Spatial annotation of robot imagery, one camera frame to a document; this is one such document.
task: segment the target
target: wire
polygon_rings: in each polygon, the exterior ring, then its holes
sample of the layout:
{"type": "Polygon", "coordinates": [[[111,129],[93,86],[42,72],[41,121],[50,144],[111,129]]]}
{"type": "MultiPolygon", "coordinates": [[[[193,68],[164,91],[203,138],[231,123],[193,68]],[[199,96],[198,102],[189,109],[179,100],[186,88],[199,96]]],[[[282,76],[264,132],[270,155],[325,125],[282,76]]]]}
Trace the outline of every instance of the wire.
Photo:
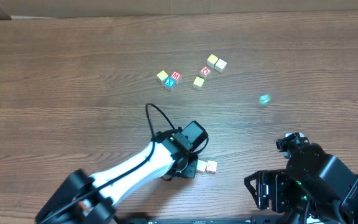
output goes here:
{"type": "Polygon", "coordinates": [[[303,222],[302,222],[303,224],[307,223],[308,216],[309,216],[310,205],[311,205],[311,199],[309,198],[308,202],[306,203],[305,214],[303,215],[303,222]]]}
{"type": "Polygon", "coordinates": [[[153,125],[152,122],[150,120],[150,115],[149,115],[149,107],[148,106],[152,106],[154,107],[158,112],[160,112],[162,114],[162,116],[168,121],[169,125],[172,127],[172,129],[175,129],[173,127],[173,124],[171,123],[171,121],[168,119],[168,117],[160,110],[160,108],[158,108],[157,106],[155,106],[152,103],[147,103],[145,110],[146,110],[146,117],[147,117],[147,121],[149,123],[149,128],[150,128],[150,132],[152,133],[152,150],[150,151],[150,154],[137,166],[133,167],[132,169],[130,169],[129,171],[119,175],[116,178],[113,178],[109,181],[107,181],[106,183],[100,185],[99,187],[96,187],[95,189],[91,190],[90,192],[76,198],[74,201],[70,202],[69,204],[65,205],[64,207],[62,207],[61,209],[57,210],[56,212],[54,212],[53,214],[49,215],[48,217],[44,218],[41,222],[39,222],[38,224],[45,224],[47,221],[51,220],[53,217],[56,217],[57,215],[61,214],[62,212],[64,212],[65,210],[67,210],[68,208],[70,208],[71,206],[75,205],[76,203],[88,198],[91,195],[94,195],[95,193],[98,193],[101,189],[115,183],[116,181],[118,181],[119,179],[127,176],[128,174],[130,174],[131,172],[134,172],[135,170],[139,169],[141,166],[143,166],[146,162],[148,162],[150,160],[150,158],[152,157],[153,153],[154,153],[154,147],[155,147],[155,134],[154,134],[154,130],[153,130],[153,125]]]}
{"type": "Polygon", "coordinates": [[[208,145],[208,142],[209,142],[209,137],[206,138],[204,147],[202,147],[200,150],[198,150],[198,151],[196,151],[196,152],[191,152],[191,153],[190,153],[190,157],[195,157],[195,156],[197,156],[198,154],[200,154],[200,153],[205,149],[206,145],[208,145]]]}

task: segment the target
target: pink cube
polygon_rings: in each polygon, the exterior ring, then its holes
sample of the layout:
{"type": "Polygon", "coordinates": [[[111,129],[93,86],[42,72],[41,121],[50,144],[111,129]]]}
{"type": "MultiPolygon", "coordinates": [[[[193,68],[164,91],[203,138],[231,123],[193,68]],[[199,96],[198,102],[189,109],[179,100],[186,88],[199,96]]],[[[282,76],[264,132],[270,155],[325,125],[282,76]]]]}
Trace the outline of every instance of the pink cube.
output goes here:
{"type": "Polygon", "coordinates": [[[179,84],[179,80],[181,79],[181,74],[177,71],[173,71],[171,78],[173,78],[175,80],[176,84],[179,84]]]}
{"type": "Polygon", "coordinates": [[[204,66],[201,70],[200,70],[200,77],[207,79],[207,77],[211,74],[211,69],[209,69],[207,66],[204,66]]]}

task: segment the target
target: table surface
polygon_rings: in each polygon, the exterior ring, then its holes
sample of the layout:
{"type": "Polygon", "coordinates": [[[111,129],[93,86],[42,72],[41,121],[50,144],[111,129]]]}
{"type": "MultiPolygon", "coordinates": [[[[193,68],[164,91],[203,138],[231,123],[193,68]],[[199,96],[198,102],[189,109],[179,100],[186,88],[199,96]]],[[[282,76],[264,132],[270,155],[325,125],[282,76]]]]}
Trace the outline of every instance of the table surface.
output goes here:
{"type": "Polygon", "coordinates": [[[0,21],[0,223],[33,223],[69,173],[141,151],[148,102],[175,126],[201,123],[210,142],[200,158],[218,172],[153,180],[119,216],[270,213],[243,178],[285,167],[273,142],[285,133],[305,133],[358,173],[358,11],[0,21]],[[227,69],[195,90],[210,54],[227,69]],[[176,90],[157,83],[161,70],[183,73],[176,90]]]}

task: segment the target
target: black cable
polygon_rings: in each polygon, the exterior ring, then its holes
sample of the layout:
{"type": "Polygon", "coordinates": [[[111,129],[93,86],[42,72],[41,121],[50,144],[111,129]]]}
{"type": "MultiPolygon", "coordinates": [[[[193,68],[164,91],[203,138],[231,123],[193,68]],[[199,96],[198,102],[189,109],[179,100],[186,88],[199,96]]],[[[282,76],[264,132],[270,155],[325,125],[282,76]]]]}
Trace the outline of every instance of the black cable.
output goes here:
{"type": "Polygon", "coordinates": [[[49,215],[48,217],[44,218],[41,222],[39,222],[38,224],[45,224],[47,221],[49,221],[50,219],[52,219],[53,217],[56,217],[57,215],[61,214],[62,212],[64,212],[65,210],[67,210],[68,208],[70,208],[71,206],[75,205],[76,203],[88,198],[89,196],[98,193],[101,189],[115,183],[116,181],[118,181],[119,179],[127,176],[128,174],[130,174],[131,172],[134,172],[135,170],[139,169],[141,166],[143,166],[146,162],[148,162],[150,160],[150,158],[152,157],[153,153],[154,153],[154,147],[155,147],[155,134],[154,134],[154,130],[153,130],[153,125],[152,122],[150,120],[150,116],[149,116],[149,108],[148,106],[152,106],[154,107],[156,110],[158,110],[158,112],[160,112],[162,114],[162,116],[168,121],[169,125],[172,127],[172,129],[175,129],[175,127],[173,127],[173,124],[171,123],[171,121],[167,118],[167,116],[160,110],[160,108],[158,108],[157,106],[155,106],[152,103],[147,103],[145,110],[146,110],[146,117],[147,117],[147,121],[149,123],[149,128],[150,131],[152,133],[152,142],[153,142],[153,146],[152,146],[152,150],[150,151],[150,154],[137,166],[133,167],[132,169],[130,169],[129,171],[119,175],[116,178],[113,178],[109,181],[107,181],[106,183],[100,185],[99,187],[91,190],[90,192],[76,198],[74,201],[70,202],[68,205],[65,205],[64,207],[62,207],[61,209],[57,210],[56,212],[54,212],[53,214],[49,215]]]}
{"type": "Polygon", "coordinates": [[[209,142],[209,137],[206,138],[204,147],[202,147],[200,150],[198,150],[196,152],[191,152],[190,157],[194,157],[194,156],[197,156],[198,154],[200,154],[205,149],[205,147],[208,144],[208,142],[209,142]]]}
{"type": "Polygon", "coordinates": [[[306,224],[308,221],[310,205],[311,205],[311,199],[309,198],[305,206],[305,214],[303,215],[303,222],[302,222],[303,224],[306,224]]]}

